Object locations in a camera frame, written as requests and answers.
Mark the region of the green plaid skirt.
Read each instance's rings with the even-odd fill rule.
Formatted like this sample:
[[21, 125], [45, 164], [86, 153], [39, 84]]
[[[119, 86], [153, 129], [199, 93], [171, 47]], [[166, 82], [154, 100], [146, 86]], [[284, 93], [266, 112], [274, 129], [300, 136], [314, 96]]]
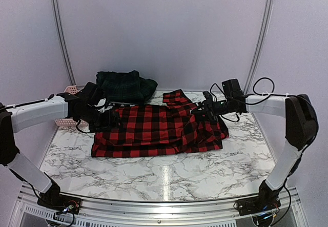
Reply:
[[131, 104], [146, 103], [158, 86], [156, 81], [140, 77], [136, 70], [128, 73], [100, 71], [96, 84], [105, 92], [107, 100]]

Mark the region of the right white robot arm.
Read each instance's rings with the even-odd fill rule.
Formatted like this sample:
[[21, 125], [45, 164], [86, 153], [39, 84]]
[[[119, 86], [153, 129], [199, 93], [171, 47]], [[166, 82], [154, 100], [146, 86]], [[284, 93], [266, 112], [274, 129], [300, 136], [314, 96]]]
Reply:
[[225, 100], [214, 101], [212, 92], [204, 91], [205, 101], [191, 113], [213, 121], [228, 113], [263, 113], [285, 119], [282, 154], [272, 172], [261, 183], [258, 196], [251, 202], [256, 209], [264, 211], [277, 199], [287, 179], [297, 170], [303, 152], [316, 139], [319, 130], [316, 111], [306, 94], [244, 94], [237, 79], [222, 82], [220, 91]]

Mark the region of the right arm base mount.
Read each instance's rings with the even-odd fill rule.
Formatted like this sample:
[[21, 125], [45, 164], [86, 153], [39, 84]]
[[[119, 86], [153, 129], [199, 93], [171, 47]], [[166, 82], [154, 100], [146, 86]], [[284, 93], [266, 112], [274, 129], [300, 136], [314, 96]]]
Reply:
[[257, 214], [270, 210], [277, 210], [281, 203], [279, 198], [274, 198], [268, 202], [260, 201], [258, 196], [238, 199], [233, 207], [239, 212], [240, 216]]

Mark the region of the red black plaid shirt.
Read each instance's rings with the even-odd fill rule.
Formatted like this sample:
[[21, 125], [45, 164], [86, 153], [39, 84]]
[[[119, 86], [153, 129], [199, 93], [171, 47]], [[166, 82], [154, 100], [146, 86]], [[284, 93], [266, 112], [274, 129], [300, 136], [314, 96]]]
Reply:
[[120, 126], [94, 136], [92, 157], [135, 158], [222, 149], [229, 130], [224, 121], [198, 119], [198, 104], [182, 90], [163, 94], [163, 105], [119, 107]]

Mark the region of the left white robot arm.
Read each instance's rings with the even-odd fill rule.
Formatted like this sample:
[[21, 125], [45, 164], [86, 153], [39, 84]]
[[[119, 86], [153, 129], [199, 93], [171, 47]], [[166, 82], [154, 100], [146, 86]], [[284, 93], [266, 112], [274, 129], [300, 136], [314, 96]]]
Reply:
[[40, 123], [69, 118], [85, 121], [91, 133], [109, 132], [119, 126], [119, 115], [107, 106], [106, 94], [91, 82], [76, 94], [63, 92], [24, 104], [1, 105], [1, 165], [37, 189], [42, 201], [61, 209], [65, 198], [59, 185], [19, 150], [14, 135]]

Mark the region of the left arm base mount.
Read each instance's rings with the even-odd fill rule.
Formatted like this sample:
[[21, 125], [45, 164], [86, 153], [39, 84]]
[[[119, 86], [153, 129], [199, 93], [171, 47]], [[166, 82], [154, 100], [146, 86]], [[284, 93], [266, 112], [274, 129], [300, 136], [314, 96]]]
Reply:
[[38, 199], [37, 204], [46, 208], [50, 208], [56, 211], [60, 211], [64, 213], [64, 209], [68, 208], [70, 205], [73, 206], [72, 209], [66, 210], [65, 213], [73, 213], [78, 214], [80, 211], [82, 199], [78, 197], [68, 196], [68, 195], [59, 195], [59, 199], [57, 203], [50, 203], [50, 201], [46, 201], [45, 199]]

